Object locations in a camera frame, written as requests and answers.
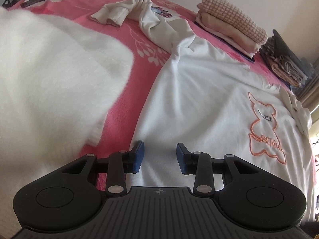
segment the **beige curtain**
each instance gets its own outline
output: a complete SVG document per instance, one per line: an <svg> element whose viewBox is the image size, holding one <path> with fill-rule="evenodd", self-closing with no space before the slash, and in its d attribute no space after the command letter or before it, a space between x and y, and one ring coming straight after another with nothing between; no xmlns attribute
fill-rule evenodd
<svg viewBox="0 0 319 239"><path fill-rule="evenodd" d="M319 59L314 63L316 72L319 72ZM319 76L314 77L305 88L297 94L298 100L304 108L313 112L319 105Z"/></svg>

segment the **ridged black panel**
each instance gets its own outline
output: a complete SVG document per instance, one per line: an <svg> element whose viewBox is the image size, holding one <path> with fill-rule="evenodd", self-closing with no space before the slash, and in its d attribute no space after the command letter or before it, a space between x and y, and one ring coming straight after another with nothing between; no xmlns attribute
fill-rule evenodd
<svg viewBox="0 0 319 239"><path fill-rule="evenodd" d="M129 194L108 199L88 223L72 231L42 234L24 229L14 239L297 239L308 237L293 227L261 233L225 218L208 198L186 187L132 187Z"/></svg>

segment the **white fluffy garment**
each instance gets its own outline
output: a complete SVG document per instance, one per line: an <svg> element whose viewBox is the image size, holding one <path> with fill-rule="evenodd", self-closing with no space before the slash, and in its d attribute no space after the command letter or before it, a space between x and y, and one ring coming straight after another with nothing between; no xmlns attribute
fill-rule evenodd
<svg viewBox="0 0 319 239"><path fill-rule="evenodd" d="M133 55L115 38L23 10L0 8L0 41L0 235L10 238L20 229L15 193L76 157Z"/></svg>

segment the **pink bed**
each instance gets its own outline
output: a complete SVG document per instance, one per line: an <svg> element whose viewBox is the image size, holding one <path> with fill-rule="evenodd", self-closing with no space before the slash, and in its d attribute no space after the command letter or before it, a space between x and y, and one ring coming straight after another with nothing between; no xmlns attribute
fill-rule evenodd
<svg viewBox="0 0 319 239"><path fill-rule="evenodd" d="M99 145L97 147L85 146L81 155L94 153L100 158L106 157L112 152L129 150L135 126L147 95L161 67L170 56L142 33L137 22L125 20L119 29L111 25L101 25L89 19L89 16L100 10L104 4L117 1L123 0L46 0L26 8L35 14L62 16L84 27L113 36L128 46L134 54L135 60L131 76L124 92L107 115ZM252 63L195 25L196 14L194 12L167 0L152 1L157 6L168 10L169 13L186 19L199 37L207 39L212 45L222 49L232 58L249 65L252 71L263 74L270 84L281 84L265 66L260 55L256 55L255 63ZM13 8L18 8L22 2L23 0ZM103 187L102 184L105 184L105 177L101 178L98 185L100 188Z"/></svg>

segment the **checkered folded cloth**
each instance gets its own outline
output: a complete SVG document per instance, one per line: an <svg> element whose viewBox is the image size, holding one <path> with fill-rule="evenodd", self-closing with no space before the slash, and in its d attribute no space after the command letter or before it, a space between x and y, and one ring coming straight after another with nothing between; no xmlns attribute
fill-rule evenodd
<svg viewBox="0 0 319 239"><path fill-rule="evenodd" d="M232 25L258 45L266 43L268 38L266 31L258 27L250 17L232 3L226 0L202 0L197 7Z"/></svg>

